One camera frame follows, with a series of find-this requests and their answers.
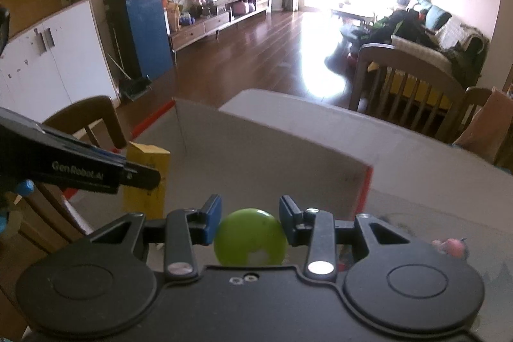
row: coffee table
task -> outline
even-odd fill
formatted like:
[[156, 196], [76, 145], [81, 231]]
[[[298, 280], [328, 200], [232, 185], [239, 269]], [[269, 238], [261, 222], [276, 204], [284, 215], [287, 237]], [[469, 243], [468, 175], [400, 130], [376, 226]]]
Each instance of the coffee table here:
[[375, 14], [373, 11], [355, 5], [342, 5], [332, 8], [332, 16], [339, 18], [350, 18], [360, 21], [362, 24], [371, 25], [374, 23]]

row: white cabinet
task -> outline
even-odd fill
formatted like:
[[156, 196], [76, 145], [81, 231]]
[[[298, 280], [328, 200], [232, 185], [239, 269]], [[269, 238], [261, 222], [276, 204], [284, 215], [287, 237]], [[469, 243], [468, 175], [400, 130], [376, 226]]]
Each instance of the white cabinet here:
[[71, 102], [97, 95], [117, 99], [89, 2], [45, 20], [43, 26]]
[[71, 104], [42, 31], [39, 25], [10, 42], [1, 63], [14, 110], [38, 122]]
[[0, 58], [0, 106], [38, 122], [97, 95], [117, 99], [87, 1], [17, 36]]
[[15, 111], [16, 108], [14, 106], [14, 99], [12, 98], [11, 91], [7, 87], [7, 83], [4, 79], [4, 75], [0, 70], [0, 106], [10, 111]]

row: shelf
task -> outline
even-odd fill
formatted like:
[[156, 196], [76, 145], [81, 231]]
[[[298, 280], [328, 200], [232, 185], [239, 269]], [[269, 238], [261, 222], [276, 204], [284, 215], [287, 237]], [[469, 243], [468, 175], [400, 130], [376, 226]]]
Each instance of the shelf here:
[[258, 15], [259, 13], [264, 12], [266, 9], [267, 8], [262, 9], [262, 10], [255, 10], [254, 12], [247, 13], [246, 15], [233, 15], [233, 20], [230, 21], [229, 24], [230, 25], [237, 24], [240, 21], [244, 21], [245, 19], [248, 19], [249, 17], [255, 16], [255, 15]]

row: tv stand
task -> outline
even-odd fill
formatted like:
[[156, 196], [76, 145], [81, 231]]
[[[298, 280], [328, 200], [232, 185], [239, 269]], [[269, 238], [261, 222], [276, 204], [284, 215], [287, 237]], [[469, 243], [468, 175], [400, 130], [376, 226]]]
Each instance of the tv stand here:
[[176, 31], [174, 33], [169, 34], [169, 43], [171, 45], [171, 51], [174, 55], [174, 63], [178, 64], [176, 61], [176, 52], [190, 46], [202, 38], [215, 33], [215, 39], [219, 38], [219, 32], [229, 26], [236, 25], [239, 27], [239, 22], [243, 21], [247, 18], [250, 18], [259, 13], [265, 13], [267, 15], [267, 11], [269, 8], [268, 0], [253, 0], [255, 4], [256, 10], [252, 13], [247, 13], [245, 15], [234, 15], [232, 11], [232, 6], [234, 3], [239, 1], [247, 1], [247, 0], [219, 0], [213, 3], [214, 6], [217, 6], [218, 13], [217, 15], [210, 15], [208, 17], [201, 17], [196, 20], [193, 25], [182, 26], [180, 31]]

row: white cardboard panel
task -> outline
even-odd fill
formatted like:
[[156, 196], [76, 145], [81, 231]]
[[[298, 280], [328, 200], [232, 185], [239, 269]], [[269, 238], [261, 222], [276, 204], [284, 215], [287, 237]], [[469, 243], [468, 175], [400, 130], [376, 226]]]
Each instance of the white cardboard panel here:
[[513, 176], [465, 150], [346, 109], [257, 89], [221, 110], [372, 165], [376, 191], [511, 231]]
[[[211, 194], [223, 199], [223, 215], [258, 208], [278, 217], [279, 198], [300, 207], [350, 219], [367, 165], [307, 140], [178, 100], [136, 140], [171, 151], [165, 211], [198, 208]], [[74, 207], [95, 229], [122, 215], [122, 195], [81, 192]], [[212, 247], [197, 247], [200, 264], [217, 263]], [[304, 261], [305, 248], [290, 248], [288, 261]], [[150, 256], [153, 268], [162, 262]]]

